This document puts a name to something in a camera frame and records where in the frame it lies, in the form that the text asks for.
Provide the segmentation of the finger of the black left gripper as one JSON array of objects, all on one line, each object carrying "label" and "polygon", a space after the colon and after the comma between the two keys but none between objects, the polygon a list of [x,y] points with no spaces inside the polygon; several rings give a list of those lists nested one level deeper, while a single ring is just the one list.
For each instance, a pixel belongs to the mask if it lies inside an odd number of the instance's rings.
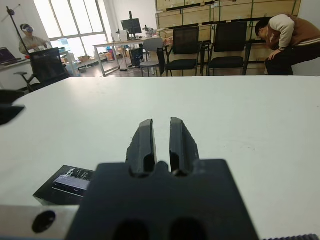
[{"label": "finger of the black left gripper", "polygon": [[1,89],[0,104],[12,104],[24,95],[23,91]]},{"label": "finger of the black left gripper", "polygon": [[0,106],[0,125],[6,125],[17,117],[23,110],[24,106],[11,106],[1,105]]}]

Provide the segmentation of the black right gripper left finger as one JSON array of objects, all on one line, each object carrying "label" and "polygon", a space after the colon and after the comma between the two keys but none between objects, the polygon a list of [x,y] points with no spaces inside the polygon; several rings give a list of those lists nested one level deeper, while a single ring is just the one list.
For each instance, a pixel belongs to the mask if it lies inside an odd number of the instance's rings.
[{"label": "black right gripper left finger", "polygon": [[151,174],[157,163],[157,151],[152,119],[139,124],[126,151],[126,163],[133,175]]}]

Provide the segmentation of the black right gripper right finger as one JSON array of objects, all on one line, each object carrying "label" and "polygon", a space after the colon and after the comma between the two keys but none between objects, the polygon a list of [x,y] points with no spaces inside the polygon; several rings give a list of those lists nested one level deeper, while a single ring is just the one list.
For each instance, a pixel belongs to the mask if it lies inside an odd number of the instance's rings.
[{"label": "black right gripper right finger", "polygon": [[171,172],[174,175],[189,175],[194,162],[200,159],[198,146],[182,119],[171,117],[169,136]]}]

